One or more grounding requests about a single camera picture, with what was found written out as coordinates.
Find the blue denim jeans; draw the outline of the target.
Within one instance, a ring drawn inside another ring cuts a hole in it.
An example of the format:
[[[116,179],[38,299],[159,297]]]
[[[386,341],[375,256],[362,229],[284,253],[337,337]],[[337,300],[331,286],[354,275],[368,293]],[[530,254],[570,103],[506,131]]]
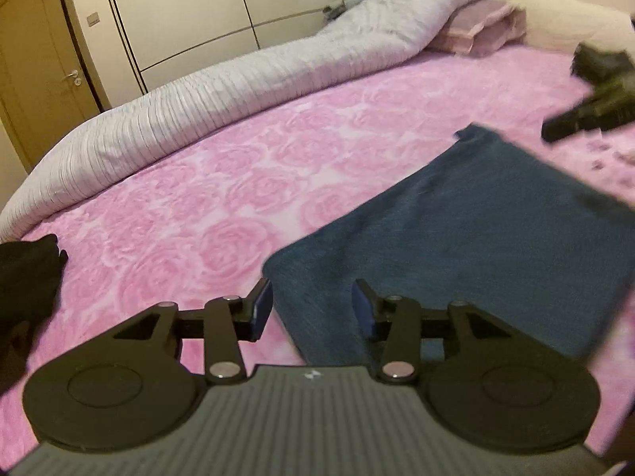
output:
[[[634,214],[496,132],[471,125],[428,165],[264,264],[275,308],[313,365],[375,351],[352,288],[427,308],[466,301],[582,358],[634,282]]]

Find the black folded garment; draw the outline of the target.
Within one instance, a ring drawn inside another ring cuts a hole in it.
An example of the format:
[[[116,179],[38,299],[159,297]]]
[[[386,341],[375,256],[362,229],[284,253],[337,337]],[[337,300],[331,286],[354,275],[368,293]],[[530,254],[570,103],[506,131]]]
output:
[[[625,50],[604,52],[585,43],[578,44],[570,65],[571,75],[592,86],[603,84],[615,76],[633,70],[633,61]]]

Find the pink rose blanket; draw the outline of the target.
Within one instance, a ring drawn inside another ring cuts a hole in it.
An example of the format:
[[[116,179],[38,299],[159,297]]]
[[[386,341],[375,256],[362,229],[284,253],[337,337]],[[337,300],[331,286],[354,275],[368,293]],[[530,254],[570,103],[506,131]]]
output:
[[[158,301],[198,308],[245,294],[272,255],[418,172],[471,125],[632,203],[632,129],[540,139],[543,119],[587,90],[566,54],[524,45],[481,59],[424,54],[207,136],[33,229],[57,235],[69,262],[23,377]],[[242,351],[248,365],[306,362],[277,309]],[[631,288],[588,356],[602,389],[589,444],[603,451],[634,399]]]

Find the folded pink pillowcase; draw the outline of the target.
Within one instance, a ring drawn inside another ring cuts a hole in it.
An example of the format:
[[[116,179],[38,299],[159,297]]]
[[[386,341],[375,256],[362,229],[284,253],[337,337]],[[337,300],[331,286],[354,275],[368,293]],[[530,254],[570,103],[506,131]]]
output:
[[[492,55],[526,35],[526,11],[506,0],[479,0],[457,10],[427,49],[460,56]]]

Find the white striped duvet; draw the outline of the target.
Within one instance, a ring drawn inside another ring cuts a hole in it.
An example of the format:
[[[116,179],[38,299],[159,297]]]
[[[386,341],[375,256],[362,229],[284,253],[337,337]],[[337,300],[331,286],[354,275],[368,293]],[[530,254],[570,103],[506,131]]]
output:
[[[416,57],[476,1],[364,0],[314,36],[190,73],[85,121],[6,203],[2,240],[243,118]]]

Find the brown wooden door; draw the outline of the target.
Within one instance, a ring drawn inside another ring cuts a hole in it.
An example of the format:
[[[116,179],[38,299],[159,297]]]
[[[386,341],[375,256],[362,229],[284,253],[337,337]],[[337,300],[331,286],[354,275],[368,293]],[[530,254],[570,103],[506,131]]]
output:
[[[1,120],[27,171],[109,105],[71,0],[1,0]]]

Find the white wardrobe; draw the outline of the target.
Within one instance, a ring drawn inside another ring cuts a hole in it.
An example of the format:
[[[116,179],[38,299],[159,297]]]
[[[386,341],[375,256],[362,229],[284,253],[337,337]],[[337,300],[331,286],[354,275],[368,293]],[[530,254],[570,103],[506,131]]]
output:
[[[340,0],[70,0],[105,106],[214,63],[312,36]]]

